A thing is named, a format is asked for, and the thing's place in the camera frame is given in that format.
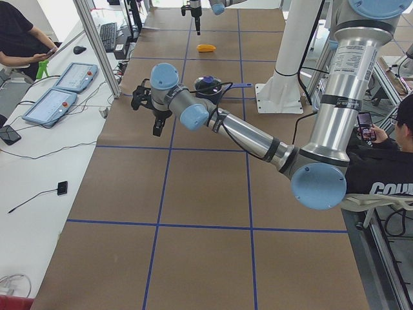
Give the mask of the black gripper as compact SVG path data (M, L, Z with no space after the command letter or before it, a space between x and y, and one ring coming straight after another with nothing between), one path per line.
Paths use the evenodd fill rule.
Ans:
M152 133L154 136L160 136L165 126L165 121L172 115L172 112L170 110L153 110L152 113L156 118Z
M201 8L201 1L200 0L189 0L189 7L191 16L195 20L196 26L196 34L201 35L201 15L202 15L202 8Z

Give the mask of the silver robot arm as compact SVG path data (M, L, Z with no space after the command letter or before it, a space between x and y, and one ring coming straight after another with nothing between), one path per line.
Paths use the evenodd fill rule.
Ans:
M233 0L210 0L210 7L215 15L220 15L225 11L226 7L237 5L243 3L245 0L233 1ZM189 0L186 5L181 7L181 14L185 16L186 12L189 11L190 15L194 18L196 34L201 35L201 16L203 13L201 1L199 0Z
M309 140L298 147L280 141L217 106L209 97L197 97L180 83L169 63L151 71L150 108L160 134L167 117L186 129L206 127L248 155L272 164L288 178L292 195L316 210L338 206L347 196L388 200L412 197L412 110L400 104L395 119L396 139L372 126L371 144L356 134L368 83L381 47L389 43L409 1L334 1L330 27L336 50L328 69L327 86L313 114L304 114L300 100L285 101L296 84L299 58L312 37L321 1L293 1L274 75L259 88L263 107L295 128L309 120Z

